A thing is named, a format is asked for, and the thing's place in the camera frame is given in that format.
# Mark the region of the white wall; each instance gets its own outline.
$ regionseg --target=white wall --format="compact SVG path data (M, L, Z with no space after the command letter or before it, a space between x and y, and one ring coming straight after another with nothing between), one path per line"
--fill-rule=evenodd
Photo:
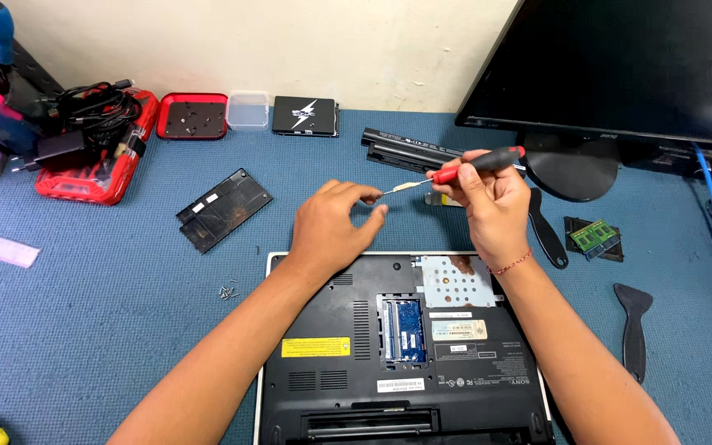
M258 89L455 112L516 0L5 0L63 86Z

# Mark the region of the clear plastic box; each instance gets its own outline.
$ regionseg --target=clear plastic box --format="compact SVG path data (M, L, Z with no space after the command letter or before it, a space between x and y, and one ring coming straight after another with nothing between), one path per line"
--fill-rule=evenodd
M268 129L268 93L234 91L227 100L225 117L233 130Z

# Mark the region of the power adapter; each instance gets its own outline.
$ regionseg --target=power adapter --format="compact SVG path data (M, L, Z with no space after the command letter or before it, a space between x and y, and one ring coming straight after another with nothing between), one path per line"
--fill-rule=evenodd
M24 156L24 166L15 167L13 171L33 172L37 169L46 169L50 172L62 172L91 166L97 160L97 150L86 146L82 131L68 131L59 136L37 141L37 156Z

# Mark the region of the green ram module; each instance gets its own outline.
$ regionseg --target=green ram module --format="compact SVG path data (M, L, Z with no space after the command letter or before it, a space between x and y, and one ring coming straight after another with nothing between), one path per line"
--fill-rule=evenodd
M584 252L588 260L597 257L609 248L619 243L619 235L603 219L588 225L587 227L573 232L570 238L576 241L576 245Z

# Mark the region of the lightning bolt logo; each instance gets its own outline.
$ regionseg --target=lightning bolt logo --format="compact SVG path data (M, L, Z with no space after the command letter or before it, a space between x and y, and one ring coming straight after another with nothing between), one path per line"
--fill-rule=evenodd
M315 116L315 113L312 112L315 108L312 108L313 105L315 105L315 102L317 102L317 99L311 102L311 104L303 107L300 110L293 110L293 116L298 117L298 122L294 126L291 127L291 129L295 128L298 126L301 122L304 122L305 120L309 119L310 116Z

